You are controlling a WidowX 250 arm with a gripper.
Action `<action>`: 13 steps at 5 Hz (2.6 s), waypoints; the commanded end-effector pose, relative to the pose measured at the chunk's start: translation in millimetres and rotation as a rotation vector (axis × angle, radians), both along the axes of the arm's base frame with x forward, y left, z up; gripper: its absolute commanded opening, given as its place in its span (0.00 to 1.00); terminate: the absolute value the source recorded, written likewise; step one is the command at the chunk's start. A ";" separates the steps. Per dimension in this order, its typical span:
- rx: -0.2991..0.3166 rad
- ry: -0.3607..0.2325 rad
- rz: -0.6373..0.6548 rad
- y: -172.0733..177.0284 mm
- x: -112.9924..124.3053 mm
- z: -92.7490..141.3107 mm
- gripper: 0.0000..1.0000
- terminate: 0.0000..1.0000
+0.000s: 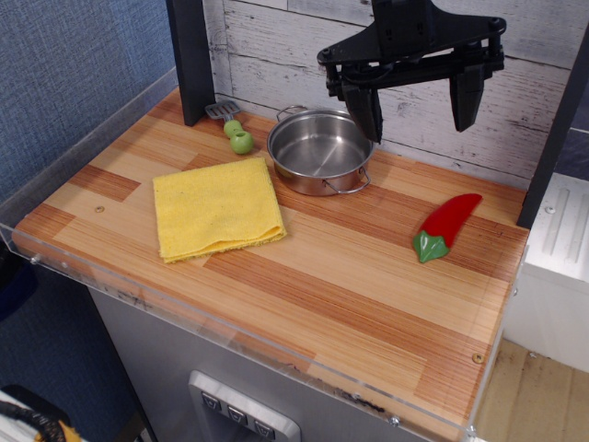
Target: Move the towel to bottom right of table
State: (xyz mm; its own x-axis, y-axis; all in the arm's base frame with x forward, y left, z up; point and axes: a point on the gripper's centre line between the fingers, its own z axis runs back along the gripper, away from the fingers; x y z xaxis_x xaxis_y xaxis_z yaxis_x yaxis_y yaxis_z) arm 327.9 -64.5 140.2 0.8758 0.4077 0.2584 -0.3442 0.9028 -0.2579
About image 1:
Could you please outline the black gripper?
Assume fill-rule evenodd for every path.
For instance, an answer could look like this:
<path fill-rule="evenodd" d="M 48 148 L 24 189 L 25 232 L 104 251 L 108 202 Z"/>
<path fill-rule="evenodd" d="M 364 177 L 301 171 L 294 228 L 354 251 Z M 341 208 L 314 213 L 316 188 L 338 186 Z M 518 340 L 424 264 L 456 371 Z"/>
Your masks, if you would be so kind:
<path fill-rule="evenodd" d="M 374 1 L 372 8 L 371 25 L 318 53 L 329 95 L 344 97 L 364 137 L 380 143 L 377 89 L 447 78 L 455 128 L 470 128 L 485 80 L 502 69 L 505 20 L 452 14 L 431 1 Z M 346 82 L 356 87 L 343 88 Z"/>

